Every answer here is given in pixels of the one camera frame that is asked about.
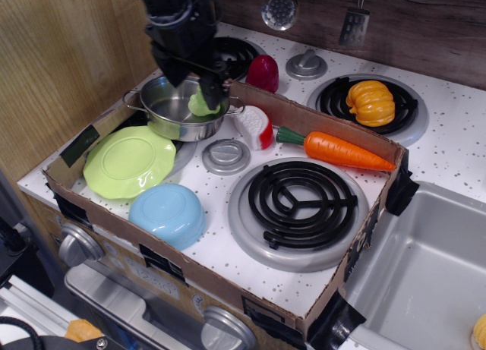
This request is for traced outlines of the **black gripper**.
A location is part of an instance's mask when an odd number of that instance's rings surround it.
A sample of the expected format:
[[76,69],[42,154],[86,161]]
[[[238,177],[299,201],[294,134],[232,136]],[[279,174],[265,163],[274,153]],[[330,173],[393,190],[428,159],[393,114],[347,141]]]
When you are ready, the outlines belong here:
[[209,110],[226,103],[229,73],[215,47],[218,21],[213,9],[150,10],[147,20],[152,55],[170,84],[178,87],[189,74],[196,74]]

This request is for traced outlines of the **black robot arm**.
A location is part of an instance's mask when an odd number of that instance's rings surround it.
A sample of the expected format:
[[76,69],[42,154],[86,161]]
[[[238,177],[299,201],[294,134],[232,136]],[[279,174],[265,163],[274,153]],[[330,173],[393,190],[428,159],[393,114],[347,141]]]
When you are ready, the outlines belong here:
[[227,67],[216,49],[219,20],[217,0],[142,0],[151,38],[151,53],[172,86],[179,86],[189,74],[199,77],[209,109],[214,110],[228,96]]

